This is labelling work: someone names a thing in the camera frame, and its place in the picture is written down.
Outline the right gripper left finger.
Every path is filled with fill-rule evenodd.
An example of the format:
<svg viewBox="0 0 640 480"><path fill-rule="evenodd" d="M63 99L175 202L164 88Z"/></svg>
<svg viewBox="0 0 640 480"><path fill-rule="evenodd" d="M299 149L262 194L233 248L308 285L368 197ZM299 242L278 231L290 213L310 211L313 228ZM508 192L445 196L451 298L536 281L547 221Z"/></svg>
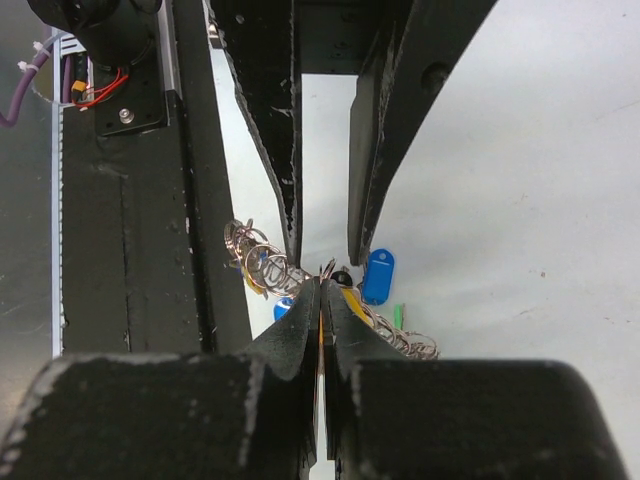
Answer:
<svg viewBox="0 0 640 480"><path fill-rule="evenodd" d="M231 354L76 354L35 377L5 479L305 479L317 460L320 282Z"/></svg>

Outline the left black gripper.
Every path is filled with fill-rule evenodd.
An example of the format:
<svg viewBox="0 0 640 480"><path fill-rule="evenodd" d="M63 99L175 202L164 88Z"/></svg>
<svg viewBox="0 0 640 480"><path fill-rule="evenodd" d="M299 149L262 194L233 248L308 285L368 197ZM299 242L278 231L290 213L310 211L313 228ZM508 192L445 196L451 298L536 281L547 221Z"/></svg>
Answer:
<svg viewBox="0 0 640 480"><path fill-rule="evenodd" d="M358 75L350 110L347 245L351 264L364 264L391 182L493 2L210 5L295 266L303 226L301 74Z"/></svg>

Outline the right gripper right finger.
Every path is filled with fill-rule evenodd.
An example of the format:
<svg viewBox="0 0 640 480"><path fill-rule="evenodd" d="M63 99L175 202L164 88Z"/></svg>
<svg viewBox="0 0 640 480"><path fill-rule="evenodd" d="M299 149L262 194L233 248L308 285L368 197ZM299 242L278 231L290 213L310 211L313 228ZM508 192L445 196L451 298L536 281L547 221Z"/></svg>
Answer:
<svg viewBox="0 0 640 480"><path fill-rule="evenodd" d="M412 360L320 288L327 455L340 479L624 479L587 382L549 360Z"/></svg>

